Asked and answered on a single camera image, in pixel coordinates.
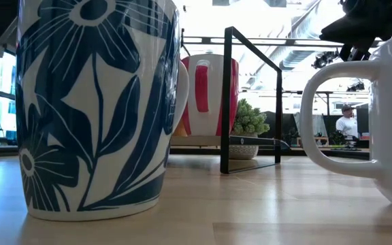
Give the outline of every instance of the person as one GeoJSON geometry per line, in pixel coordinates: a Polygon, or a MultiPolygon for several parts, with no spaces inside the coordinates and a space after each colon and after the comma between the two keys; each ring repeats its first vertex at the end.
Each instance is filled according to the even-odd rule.
{"type": "Polygon", "coordinates": [[[345,136],[358,137],[358,122],[353,118],[353,108],[350,105],[343,105],[341,111],[343,116],[337,120],[337,130],[345,136]]]}

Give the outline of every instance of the cap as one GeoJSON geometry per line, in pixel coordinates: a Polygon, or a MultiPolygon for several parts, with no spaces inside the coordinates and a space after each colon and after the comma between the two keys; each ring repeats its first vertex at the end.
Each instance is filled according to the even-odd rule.
{"type": "Polygon", "coordinates": [[[343,105],[343,107],[341,108],[342,112],[345,112],[347,110],[353,110],[354,108],[351,107],[350,105],[343,105]]]}

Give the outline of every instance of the flower pattern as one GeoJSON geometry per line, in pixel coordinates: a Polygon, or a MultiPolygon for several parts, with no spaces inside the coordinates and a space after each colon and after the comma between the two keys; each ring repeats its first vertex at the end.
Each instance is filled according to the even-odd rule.
{"type": "Polygon", "coordinates": [[[25,94],[29,101],[24,100],[25,91],[20,84],[16,93],[16,109],[21,115],[17,122],[22,129],[18,130],[18,144],[27,203],[32,202],[40,210],[58,212],[65,206],[69,211],[60,186],[78,187],[81,162],[86,164],[88,183],[78,209],[72,212],[112,209],[157,198],[164,177],[159,172],[166,166],[169,150],[161,162],[151,161],[162,133],[172,134],[179,61],[177,12],[170,20],[153,0],[43,0],[37,15],[39,19],[22,34],[17,49],[20,84],[30,66],[42,56],[34,93],[25,94]],[[133,41],[134,30],[166,41],[152,81],[141,81],[137,75],[144,61],[133,41]],[[127,82],[114,106],[107,135],[102,135],[108,126],[103,123],[106,95],[99,85],[99,58],[110,67],[132,74],[130,81],[106,81],[127,82]],[[90,114],[96,114],[96,122],[64,102],[76,84],[86,82],[79,79],[83,69],[92,71],[98,109],[90,114]],[[139,122],[143,82],[151,82],[152,86],[146,105],[149,113],[139,122]],[[28,121],[22,117],[27,106],[28,121]],[[96,131],[92,130],[93,123],[98,127],[96,131]],[[141,125],[140,134],[129,159],[122,164],[115,187],[99,201],[86,205],[99,159],[125,147],[135,137],[137,125],[141,125]],[[150,164],[154,168],[146,171],[150,164]]]}
{"type": "MultiPolygon", "coordinates": [[[[25,110],[22,104],[17,109],[25,110]]],[[[35,209],[60,211],[58,193],[66,210],[70,211],[60,186],[77,185],[78,159],[62,146],[48,145],[48,135],[41,130],[43,121],[34,105],[29,107],[28,124],[25,118],[20,118],[18,125],[18,133],[22,136],[19,142],[20,171],[27,205],[32,203],[35,209]]]]}

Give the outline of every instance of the white planter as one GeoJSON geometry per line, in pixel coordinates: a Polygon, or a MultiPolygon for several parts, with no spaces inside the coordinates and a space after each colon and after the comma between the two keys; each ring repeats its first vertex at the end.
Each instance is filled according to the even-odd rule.
{"type": "MultiPolygon", "coordinates": [[[[258,137],[257,133],[242,133],[237,136],[258,137]]],[[[229,146],[229,159],[251,160],[258,154],[258,146],[229,146]]]]}

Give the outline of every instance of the mug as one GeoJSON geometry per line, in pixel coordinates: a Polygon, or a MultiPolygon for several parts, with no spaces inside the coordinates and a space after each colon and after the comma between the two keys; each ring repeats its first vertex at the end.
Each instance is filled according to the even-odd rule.
{"type": "Polygon", "coordinates": [[[179,49],[171,0],[20,1],[16,111],[29,214],[90,221],[158,202],[189,90],[179,49]]]}
{"type": "MultiPolygon", "coordinates": [[[[182,115],[187,135],[221,136],[223,55],[198,54],[182,60],[190,77],[189,100],[182,115]]],[[[238,62],[231,62],[229,132],[238,104],[238,62]]]]}
{"type": "Polygon", "coordinates": [[[375,179],[380,192],[392,202],[392,39],[368,61],[329,65],[307,83],[301,104],[301,138],[315,163],[329,171],[375,179]],[[326,157],[316,146],[312,131],[312,104],[317,88],[331,78],[363,78],[372,81],[369,103],[370,158],[364,163],[343,163],[326,157]]]}

